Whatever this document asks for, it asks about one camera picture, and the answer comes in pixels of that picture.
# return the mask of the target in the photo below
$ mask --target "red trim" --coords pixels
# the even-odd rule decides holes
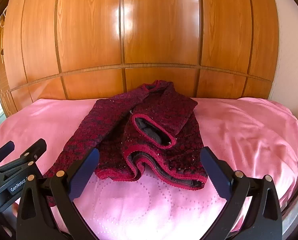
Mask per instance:
[[[207,178],[204,176],[201,176],[199,174],[180,174],[177,173],[176,170],[169,170],[168,166],[166,164],[164,164],[164,159],[161,158],[161,156],[158,156],[156,152],[154,152],[150,147],[148,147],[148,145],[145,144],[134,144],[129,146],[126,150],[123,151],[123,157],[124,159],[127,161],[129,167],[134,171],[135,165],[137,166],[137,163],[133,163],[130,162],[130,160],[128,159],[128,156],[133,153],[133,152],[145,152],[148,153],[149,155],[151,155],[153,158],[155,158],[155,160],[157,161],[157,163],[160,165],[160,167],[162,169],[165,170],[166,173],[168,173],[169,175],[171,175],[172,177],[176,178],[176,179],[195,179],[198,181],[201,181],[203,183],[207,182]]]
[[[133,179],[135,178],[134,175],[132,176],[131,174],[130,175],[125,174],[125,173],[121,172],[121,170],[118,170],[118,169],[115,169],[115,170],[112,170],[112,169],[105,169],[105,170],[96,169],[95,174],[97,175],[97,177],[99,179],[111,178],[112,180],[115,180],[115,181],[126,181],[126,179],[128,181],[133,181]]]
[[[137,126],[136,121],[135,121],[136,118],[146,119],[149,123],[151,123],[152,125],[154,125],[156,128],[160,129],[163,133],[165,133],[169,137],[169,139],[171,141],[171,144],[170,145],[167,145],[167,146],[164,146],[164,145],[161,145],[161,144],[157,143],[154,139],[152,139],[147,134],[145,134],[142,130],[139,129],[139,127]],[[132,123],[133,123],[134,127],[136,128],[136,130],[141,135],[143,135],[146,139],[148,139],[151,143],[153,143],[155,146],[157,146],[160,149],[169,149],[172,146],[174,146],[176,144],[176,142],[177,142],[176,139],[170,133],[168,133],[164,128],[162,128],[159,124],[157,124],[154,120],[150,119],[145,114],[134,114],[132,116]]]
[[[151,89],[148,89],[147,86],[154,86],[153,88]],[[154,92],[156,90],[158,90],[160,88],[160,80],[156,80],[155,82],[153,82],[152,84],[143,84],[142,85],[142,88],[145,90],[145,91],[148,91],[148,92]]]
[[[163,177],[159,172],[156,171],[156,168],[155,166],[153,165],[153,163],[151,161],[149,161],[147,158],[145,157],[142,157],[142,158],[139,158],[137,160],[137,166],[138,166],[138,163],[146,163],[148,164],[151,169],[154,171],[154,173],[164,182],[166,182],[167,184],[169,185],[172,185],[172,186],[175,186],[175,187],[180,187],[180,188],[184,188],[184,189],[189,189],[189,190],[199,190],[200,188],[194,188],[194,187],[190,187],[188,184],[183,184],[183,183],[178,183],[178,182],[175,182],[173,180],[169,180],[167,179],[166,177]]]

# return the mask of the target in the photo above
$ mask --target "bed frame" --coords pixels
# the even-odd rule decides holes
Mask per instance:
[[[277,63],[275,0],[9,0],[1,23],[7,116],[156,79],[189,97],[268,98]]]

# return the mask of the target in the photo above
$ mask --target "screw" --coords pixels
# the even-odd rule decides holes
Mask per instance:
[[[28,179],[29,181],[32,181],[34,178],[35,178],[35,176],[31,174],[31,175],[28,176],[27,179]]]
[[[267,181],[269,181],[269,182],[272,181],[272,177],[271,177],[270,175],[265,175],[265,179],[266,179]]]
[[[234,175],[236,175],[238,178],[242,178],[244,176],[242,171],[235,171]]]
[[[57,177],[62,177],[64,175],[65,175],[65,172],[64,171],[57,171],[57,173],[56,173],[56,176]]]

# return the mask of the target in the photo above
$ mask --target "pink bedsheet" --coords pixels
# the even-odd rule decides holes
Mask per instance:
[[[298,181],[298,121],[292,113],[263,99],[195,100],[204,145],[233,170],[255,178],[270,174],[285,204]],[[4,163],[43,138],[47,151],[37,166],[45,173],[95,101],[41,99],[7,118],[0,126],[0,147],[12,140],[15,150]],[[202,190],[184,190],[162,182],[149,167],[135,182],[99,180],[93,174],[74,202],[100,239],[200,239],[225,204],[209,179]],[[250,199],[233,230],[249,204]],[[66,230],[57,207],[53,213]]]

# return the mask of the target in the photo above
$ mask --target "bed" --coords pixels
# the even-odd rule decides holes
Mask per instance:
[[[233,170],[255,178],[270,174],[280,205],[285,206],[298,184],[298,121],[292,113],[279,103],[264,99],[195,100],[198,105],[194,112],[204,145]],[[12,140],[15,150],[1,164],[18,158],[29,145],[43,138],[47,151],[37,165],[45,173],[95,101],[40,99],[9,117],[0,126],[0,147]],[[102,239],[137,239],[141,232],[148,239],[198,239],[215,220],[225,200],[218,196],[210,180],[202,190],[179,189],[164,183],[146,167],[134,182],[100,180],[93,174],[75,204]],[[250,199],[233,231],[240,228],[249,204]],[[57,207],[52,209],[59,227],[66,230]]]

